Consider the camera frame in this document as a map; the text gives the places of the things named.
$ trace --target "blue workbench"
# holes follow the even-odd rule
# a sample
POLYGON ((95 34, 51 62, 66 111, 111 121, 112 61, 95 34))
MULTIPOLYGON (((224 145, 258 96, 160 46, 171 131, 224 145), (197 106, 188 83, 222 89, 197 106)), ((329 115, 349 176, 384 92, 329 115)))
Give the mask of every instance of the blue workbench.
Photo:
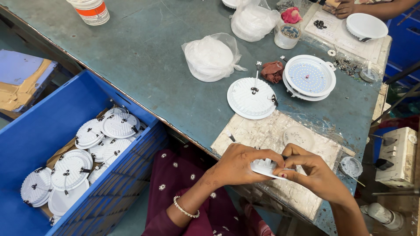
MULTIPOLYGON (((277 0, 269 0, 273 8, 277 0)), ((64 52, 127 94, 142 107, 190 140, 211 152, 210 145, 234 114, 226 93, 237 79, 255 74, 255 62, 279 60, 309 54, 331 60, 326 52, 299 42, 283 50, 273 42, 273 34, 258 42, 237 38, 242 54, 230 77, 205 83, 189 72, 181 45, 206 35, 231 31, 233 9, 220 0, 106 0, 110 20, 101 26, 85 24, 65 0, 0 0, 8 13, 21 18, 64 52)), ((336 126, 344 146, 363 156, 380 83, 372 86, 336 71, 336 87, 328 98, 308 102, 291 98, 283 83, 272 85, 278 96, 278 109, 291 114, 305 113, 314 121, 336 126)), ((355 190, 355 182, 344 179, 355 190)), ((323 221, 315 224, 334 235, 323 221)))

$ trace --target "red cloth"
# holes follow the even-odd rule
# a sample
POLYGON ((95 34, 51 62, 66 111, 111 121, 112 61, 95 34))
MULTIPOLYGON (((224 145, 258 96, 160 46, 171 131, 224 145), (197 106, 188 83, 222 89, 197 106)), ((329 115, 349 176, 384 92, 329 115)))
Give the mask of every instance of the red cloth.
POLYGON ((297 22, 303 21, 302 17, 299 14, 299 8, 292 7, 288 8, 281 14, 281 18, 286 24, 296 24, 297 22))
POLYGON ((266 80, 276 84, 282 79, 283 64, 281 62, 273 61, 267 62, 262 66, 261 76, 266 80))

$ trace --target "bangle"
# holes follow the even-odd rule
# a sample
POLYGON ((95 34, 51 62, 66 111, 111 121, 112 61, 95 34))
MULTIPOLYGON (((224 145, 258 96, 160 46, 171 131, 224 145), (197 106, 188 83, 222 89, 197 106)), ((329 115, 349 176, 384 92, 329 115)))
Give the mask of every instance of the bangle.
POLYGON ((173 203, 175 204, 175 206, 176 206, 176 208, 178 208, 180 211, 182 211, 184 214, 186 214, 187 216, 189 216, 189 217, 192 217, 192 218, 198 218, 199 216, 200 216, 200 211, 199 210, 197 210, 197 215, 191 215, 191 214, 189 214, 188 212, 186 212, 186 211, 184 211, 179 205, 178 205, 178 203, 176 203, 176 199, 177 198, 180 198, 180 196, 175 196, 174 198, 173 198, 173 203))

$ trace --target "container of screws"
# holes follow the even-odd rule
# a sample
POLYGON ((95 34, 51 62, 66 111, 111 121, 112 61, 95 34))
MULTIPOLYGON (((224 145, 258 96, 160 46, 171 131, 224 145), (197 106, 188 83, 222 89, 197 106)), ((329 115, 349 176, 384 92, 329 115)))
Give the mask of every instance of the container of screws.
POLYGON ((316 20, 314 21, 314 25, 318 28, 318 29, 325 29, 327 28, 327 26, 324 25, 323 21, 320 20, 316 20))
POLYGON ((301 31, 296 26, 285 24, 274 35, 274 43, 283 49, 292 49, 299 41, 301 31))

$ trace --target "paper sheet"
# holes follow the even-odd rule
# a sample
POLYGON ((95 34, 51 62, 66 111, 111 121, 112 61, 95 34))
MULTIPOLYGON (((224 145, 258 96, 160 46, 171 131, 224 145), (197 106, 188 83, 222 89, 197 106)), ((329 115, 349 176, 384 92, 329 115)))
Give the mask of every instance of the paper sheet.
POLYGON ((345 20, 338 19, 326 11, 318 10, 309 21, 305 31, 318 35, 319 37, 343 48, 344 50, 372 61, 374 64, 378 62, 383 38, 370 40, 368 42, 361 42, 347 30, 345 20), (316 20, 323 21, 327 28, 316 28, 313 24, 316 20))

